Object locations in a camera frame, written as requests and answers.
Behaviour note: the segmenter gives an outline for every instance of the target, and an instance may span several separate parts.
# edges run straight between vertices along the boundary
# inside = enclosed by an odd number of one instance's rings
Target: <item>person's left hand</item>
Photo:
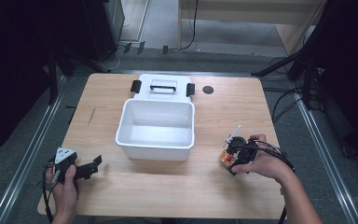
[[[53,223],[73,223],[77,212],[77,190],[74,183],[76,168],[71,165],[65,174],[64,184],[58,183],[53,189],[53,196],[56,205],[56,214]],[[46,172],[46,180],[52,185],[54,177],[52,168]]]

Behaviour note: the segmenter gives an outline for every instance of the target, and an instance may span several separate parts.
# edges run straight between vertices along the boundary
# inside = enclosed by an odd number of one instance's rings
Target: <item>black latch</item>
[[[141,80],[133,80],[131,91],[135,91],[135,93],[139,93],[139,91],[141,90],[141,86],[142,86]]]
[[[196,92],[196,85],[194,83],[187,83],[186,97],[190,95],[194,95],[195,92]]]

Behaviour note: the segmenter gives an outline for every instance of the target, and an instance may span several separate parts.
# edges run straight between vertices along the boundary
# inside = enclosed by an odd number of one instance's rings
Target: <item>wrist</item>
[[[288,167],[287,169],[282,170],[281,173],[278,174],[274,179],[283,187],[287,186],[288,184],[297,182],[296,174]]]

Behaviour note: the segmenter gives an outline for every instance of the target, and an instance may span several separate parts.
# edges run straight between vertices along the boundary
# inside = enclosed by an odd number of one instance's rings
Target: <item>black stand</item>
[[[315,30],[310,35],[306,44],[299,51],[260,72],[251,73],[251,75],[255,77],[263,77],[289,63],[293,63],[287,73],[287,77],[289,80],[296,80],[305,71],[302,100],[307,109],[310,109],[310,84],[312,75],[316,71],[316,62],[314,60],[316,59],[318,50],[320,50],[318,46],[320,46],[321,36],[325,33],[331,18],[335,16],[339,5],[339,0],[329,0],[326,3],[322,17],[316,25]]]
[[[72,66],[69,58],[78,60],[79,62],[85,64],[87,67],[93,69],[95,72],[106,73],[106,71],[104,71],[100,66],[78,55],[71,49],[66,47],[51,47],[48,53],[48,75],[50,80],[50,99],[48,100],[49,105],[53,104],[58,95],[56,63],[65,76],[72,76],[75,72],[75,68]]]

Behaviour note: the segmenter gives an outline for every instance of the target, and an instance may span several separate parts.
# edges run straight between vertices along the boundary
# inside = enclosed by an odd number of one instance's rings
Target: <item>hand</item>
[[[73,223],[77,212],[77,190],[74,183],[76,168],[71,165],[65,173],[64,184],[58,183],[53,189],[53,196],[56,205],[56,215],[53,223]],[[46,180],[52,183],[54,177],[52,168],[46,172]]]
[[[249,140],[259,140],[267,142],[264,134],[251,135]],[[258,144],[259,147],[267,148],[263,144]],[[292,175],[293,171],[281,160],[275,158],[264,151],[257,151],[255,159],[248,164],[241,164],[232,167],[234,173],[249,173],[254,172],[265,177],[273,178],[278,183],[284,179],[286,175]]]

